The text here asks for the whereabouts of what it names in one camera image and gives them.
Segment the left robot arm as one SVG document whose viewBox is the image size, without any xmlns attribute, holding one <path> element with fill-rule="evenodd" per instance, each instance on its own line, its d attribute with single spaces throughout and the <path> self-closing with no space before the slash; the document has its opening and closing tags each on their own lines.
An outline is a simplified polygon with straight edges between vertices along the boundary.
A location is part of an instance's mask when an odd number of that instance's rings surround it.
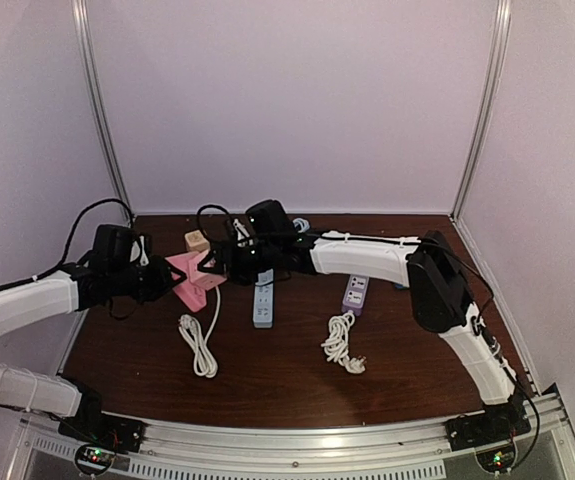
<svg viewBox="0 0 575 480">
<path fill-rule="evenodd" d="M 117 297 L 153 302 L 186 279 L 182 270 L 158 256 L 144 265 L 129 262 L 111 273 L 65 264 L 47 276 L 0 290 L 0 338 L 51 318 L 108 305 Z M 0 406 L 72 417 L 78 434 L 90 444 L 100 444 L 110 436 L 111 424 L 93 407 L 82 406 L 86 397 L 82 387 L 58 375 L 0 362 Z"/>
</svg>

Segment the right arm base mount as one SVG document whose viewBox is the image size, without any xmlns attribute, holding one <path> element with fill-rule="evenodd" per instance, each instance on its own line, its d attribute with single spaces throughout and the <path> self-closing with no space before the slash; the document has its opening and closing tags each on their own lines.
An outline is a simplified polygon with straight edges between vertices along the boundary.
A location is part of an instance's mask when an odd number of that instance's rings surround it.
<svg viewBox="0 0 575 480">
<path fill-rule="evenodd" d="M 480 413 L 449 419 L 444 426 L 452 451 L 507 442 L 531 431 L 524 400 L 518 396 L 508 403 L 485 405 Z"/>
</svg>

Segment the pink triangular power strip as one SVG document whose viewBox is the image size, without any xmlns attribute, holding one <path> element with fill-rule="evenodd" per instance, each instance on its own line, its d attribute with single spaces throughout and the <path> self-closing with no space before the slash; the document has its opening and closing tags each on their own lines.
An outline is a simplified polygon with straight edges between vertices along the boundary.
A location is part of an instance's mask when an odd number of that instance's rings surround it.
<svg viewBox="0 0 575 480">
<path fill-rule="evenodd" d="M 166 260 L 183 272 L 187 279 L 173 288 L 176 296 L 191 312 L 198 312 L 207 305 L 206 293 L 226 281 L 223 275 L 204 273 L 198 270 L 198 264 L 208 252 L 187 252 L 166 257 Z"/>
</svg>

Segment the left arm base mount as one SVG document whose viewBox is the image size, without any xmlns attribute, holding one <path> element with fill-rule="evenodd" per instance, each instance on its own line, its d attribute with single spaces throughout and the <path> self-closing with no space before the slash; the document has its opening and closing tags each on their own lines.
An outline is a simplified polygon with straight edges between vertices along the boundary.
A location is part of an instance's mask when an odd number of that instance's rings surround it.
<svg viewBox="0 0 575 480">
<path fill-rule="evenodd" d="M 145 424 L 102 412 L 97 399 L 82 402 L 73 417 L 58 417 L 61 435 L 126 454 L 138 453 Z"/>
</svg>

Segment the purple power strip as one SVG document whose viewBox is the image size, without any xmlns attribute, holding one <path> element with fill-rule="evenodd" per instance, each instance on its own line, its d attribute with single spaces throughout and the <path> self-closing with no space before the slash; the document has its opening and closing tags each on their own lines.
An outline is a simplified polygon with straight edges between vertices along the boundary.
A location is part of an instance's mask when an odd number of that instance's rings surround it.
<svg viewBox="0 0 575 480">
<path fill-rule="evenodd" d="M 341 312 L 351 312 L 360 316 L 364 309 L 364 303 L 369 286 L 369 278 L 366 276 L 351 275 L 348 279 L 342 299 Z"/>
</svg>

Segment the light blue power strip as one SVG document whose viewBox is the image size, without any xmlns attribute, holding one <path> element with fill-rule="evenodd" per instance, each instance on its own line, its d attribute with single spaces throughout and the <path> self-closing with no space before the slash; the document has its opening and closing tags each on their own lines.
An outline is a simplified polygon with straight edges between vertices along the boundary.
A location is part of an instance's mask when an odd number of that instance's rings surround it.
<svg viewBox="0 0 575 480">
<path fill-rule="evenodd" d="M 254 290 L 252 322 L 257 329 L 270 329 L 274 322 L 274 271 L 258 275 Z"/>
</svg>

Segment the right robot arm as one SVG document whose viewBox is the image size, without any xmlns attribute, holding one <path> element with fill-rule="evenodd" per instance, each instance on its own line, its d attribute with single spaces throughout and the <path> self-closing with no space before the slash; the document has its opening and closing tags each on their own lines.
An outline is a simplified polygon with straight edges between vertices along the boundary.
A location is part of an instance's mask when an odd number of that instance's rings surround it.
<svg viewBox="0 0 575 480">
<path fill-rule="evenodd" d="M 517 400 L 517 379 L 474 300 L 465 266 L 438 231 L 396 238 L 308 231 L 216 242 L 198 269 L 238 285 L 251 285 L 260 273 L 274 269 L 364 276 L 408 289 L 418 325 L 449 345 L 473 379 L 484 408 L 494 407 L 481 417 L 479 430 L 486 440 L 497 442 L 518 424 L 510 405 Z"/>
</svg>

